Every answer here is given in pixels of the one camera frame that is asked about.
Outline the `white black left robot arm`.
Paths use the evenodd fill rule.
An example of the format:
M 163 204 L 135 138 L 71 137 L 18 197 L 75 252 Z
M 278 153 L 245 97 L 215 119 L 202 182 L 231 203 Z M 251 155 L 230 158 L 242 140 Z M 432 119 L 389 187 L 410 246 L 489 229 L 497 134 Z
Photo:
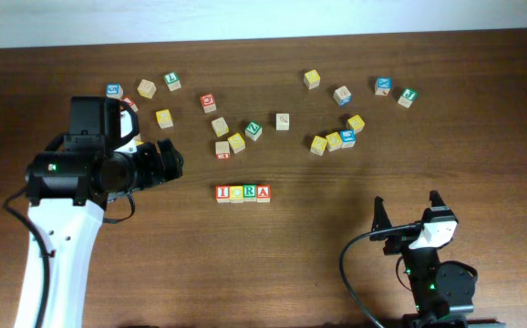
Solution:
M 137 113 L 123 100 L 73 97 L 69 130 L 26 170 L 17 213 L 29 247 L 17 327 L 79 327 L 98 231 L 109 203 L 178 179 L 183 156 L 169 139 L 136 144 Z

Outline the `yellow C block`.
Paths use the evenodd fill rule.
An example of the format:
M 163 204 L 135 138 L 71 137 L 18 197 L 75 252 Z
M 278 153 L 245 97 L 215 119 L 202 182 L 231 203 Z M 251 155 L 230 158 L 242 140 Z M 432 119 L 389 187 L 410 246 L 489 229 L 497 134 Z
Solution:
M 231 186 L 229 199 L 230 203 L 243 203 L 243 186 Z

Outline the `red I block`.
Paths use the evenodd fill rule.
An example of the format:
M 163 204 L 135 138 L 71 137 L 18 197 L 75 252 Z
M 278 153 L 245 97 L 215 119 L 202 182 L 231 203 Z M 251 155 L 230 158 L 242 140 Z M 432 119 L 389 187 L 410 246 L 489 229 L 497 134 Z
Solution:
M 219 185 L 215 187 L 215 199 L 218 203 L 228 203 L 230 201 L 230 186 Z

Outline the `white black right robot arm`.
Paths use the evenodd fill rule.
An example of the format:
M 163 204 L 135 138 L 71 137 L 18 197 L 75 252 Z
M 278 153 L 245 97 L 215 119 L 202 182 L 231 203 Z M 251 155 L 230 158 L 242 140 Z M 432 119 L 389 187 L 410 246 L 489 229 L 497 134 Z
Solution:
M 409 270 L 410 288 L 425 321 L 437 321 L 450 314 L 448 302 L 437 283 L 441 262 L 438 250 L 449 244 L 458 226 L 454 212 L 435 190 L 429 193 L 430 206 L 422 218 L 403 226 L 393 226 L 384 207 L 384 200 L 374 200 L 372 241 L 383 241 L 386 255 L 399 255 Z

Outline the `green R block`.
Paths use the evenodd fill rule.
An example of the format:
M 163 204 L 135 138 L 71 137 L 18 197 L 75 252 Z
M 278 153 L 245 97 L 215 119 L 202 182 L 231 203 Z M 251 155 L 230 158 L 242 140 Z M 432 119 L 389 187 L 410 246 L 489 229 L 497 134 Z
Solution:
M 243 201 L 256 202 L 257 201 L 257 186 L 255 184 L 243 185 Z

